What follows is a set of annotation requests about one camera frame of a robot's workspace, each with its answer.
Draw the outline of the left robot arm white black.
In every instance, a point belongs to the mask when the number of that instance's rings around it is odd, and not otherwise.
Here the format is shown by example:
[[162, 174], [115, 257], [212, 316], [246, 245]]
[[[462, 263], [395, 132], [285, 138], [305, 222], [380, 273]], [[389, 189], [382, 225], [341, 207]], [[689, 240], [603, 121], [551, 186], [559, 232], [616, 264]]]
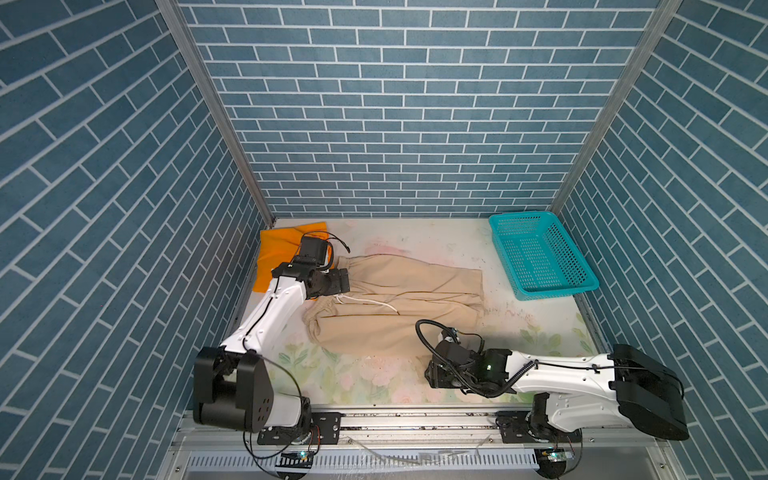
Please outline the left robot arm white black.
[[196, 423], [246, 433], [272, 430], [291, 440], [310, 432], [310, 400], [276, 392], [268, 352], [306, 301], [350, 291], [348, 271], [334, 267], [334, 238], [325, 231], [303, 235], [294, 257], [271, 271], [255, 310], [219, 346], [200, 350], [193, 367]]

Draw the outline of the beige shorts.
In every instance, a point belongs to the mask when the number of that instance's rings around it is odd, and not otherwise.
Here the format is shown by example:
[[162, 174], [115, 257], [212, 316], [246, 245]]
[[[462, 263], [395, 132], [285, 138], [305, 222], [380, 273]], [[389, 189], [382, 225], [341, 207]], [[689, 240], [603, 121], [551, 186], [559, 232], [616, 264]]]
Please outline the beige shorts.
[[483, 273], [397, 255], [342, 257], [350, 290], [320, 297], [303, 315], [309, 338], [354, 356], [428, 354], [415, 323], [433, 320], [472, 330], [485, 314]]

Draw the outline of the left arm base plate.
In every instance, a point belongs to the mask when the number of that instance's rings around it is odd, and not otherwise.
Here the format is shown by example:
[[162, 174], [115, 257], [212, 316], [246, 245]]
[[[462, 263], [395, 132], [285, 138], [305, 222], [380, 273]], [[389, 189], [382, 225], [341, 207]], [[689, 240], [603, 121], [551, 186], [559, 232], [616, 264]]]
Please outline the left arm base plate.
[[304, 415], [295, 427], [270, 427], [258, 434], [258, 445], [284, 446], [289, 443], [336, 445], [339, 441], [342, 414], [319, 412]]

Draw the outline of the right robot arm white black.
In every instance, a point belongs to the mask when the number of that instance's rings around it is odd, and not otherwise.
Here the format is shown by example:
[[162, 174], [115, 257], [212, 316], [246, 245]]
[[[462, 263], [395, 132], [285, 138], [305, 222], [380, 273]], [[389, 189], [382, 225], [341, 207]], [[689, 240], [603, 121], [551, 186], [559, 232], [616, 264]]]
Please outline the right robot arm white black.
[[609, 426], [631, 426], [662, 440], [689, 437], [678, 375], [630, 345], [617, 344], [607, 354], [556, 357], [478, 352], [442, 340], [431, 352], [425, 378], [432, 388], [487, 399], [533, 394], [527, 423], [540, 439]]

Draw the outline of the orange shorts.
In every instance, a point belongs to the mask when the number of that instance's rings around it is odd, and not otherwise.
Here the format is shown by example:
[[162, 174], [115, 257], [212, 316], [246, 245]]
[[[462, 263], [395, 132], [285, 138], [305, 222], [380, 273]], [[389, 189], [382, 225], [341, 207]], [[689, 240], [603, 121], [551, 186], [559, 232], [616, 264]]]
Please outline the orange shorts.
[[299, 249], [305, 233], [328, 239], [327, 223], [318, 222], [294, 227], [262, 230], [256, 265], [256, 279], [252, 287], [255, 293], [265, 293], [272, 279], [271, 271], [283, 262], [290, 261]]

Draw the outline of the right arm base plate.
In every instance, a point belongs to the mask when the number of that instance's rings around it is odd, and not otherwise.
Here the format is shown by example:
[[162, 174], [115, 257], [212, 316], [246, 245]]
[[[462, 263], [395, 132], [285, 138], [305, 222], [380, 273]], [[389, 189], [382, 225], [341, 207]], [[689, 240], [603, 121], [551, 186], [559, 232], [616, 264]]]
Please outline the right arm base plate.
[[530, 411], [499, 411], [495, 425], [504, 444], [523, 443], [579, 443], [582, 432], [563, 432], [549, 425], [545, 420], [535, 420]]

